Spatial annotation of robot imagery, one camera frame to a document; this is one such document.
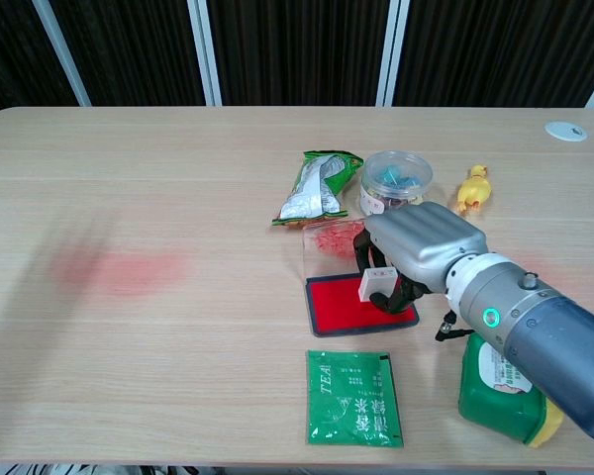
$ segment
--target robotic hand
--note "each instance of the robotic hand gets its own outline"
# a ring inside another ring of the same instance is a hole
[[[365,220],[354,240],[358,266],[385,257],[404,284],[370,300],[400,311],[426,293],[451,310],[594,437],[594,315],[510,259],[489,253],[486,236],[447,208],[426,202]]]

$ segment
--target green tea packet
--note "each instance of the green tea packet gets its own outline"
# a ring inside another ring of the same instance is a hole
[[[305,151],[295,185],[272,223],[303,225],[347,216],[337,195],[362,165],[362,158],[348,151]]]
[[[308,351],[308,442],[402,447],[388,353]]]

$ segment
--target curtain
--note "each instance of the curtain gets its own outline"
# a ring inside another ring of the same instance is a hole
[[[225,105],[373,106],[388,0],[209,0]]]
[[[412,0],[396,106],[584,107],[594,0]]]
[[[31,0],[0,0],[0,109],[76,105]]]
[[[93,106],[204,105],[185,0],[50,0]]]

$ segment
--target label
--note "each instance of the label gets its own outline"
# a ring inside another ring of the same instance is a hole
[[[360,209],[366,215],[380,215],[385,211],[385,203],[374,198],[360,185]]]
[[[528,393],[533,383],[490,344],[479,348],[479,377],[489,388],[502,393]]]
[[[398,273],[396,272],[396,267],[370,267],[365,269],[365,273],[369,275],[369,277],[389,277],[389,278],[398,278]]]

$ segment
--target yellow rubber duck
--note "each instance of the yellow rubber duck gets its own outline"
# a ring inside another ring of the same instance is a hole
[[[491,184],[486,179],[488,168],[484,165],[475,165],[471,168],[471,177],[465,179],[457,192],[457,210],[466,211],[467,206],[479,210],[482,203],[491,196]]]

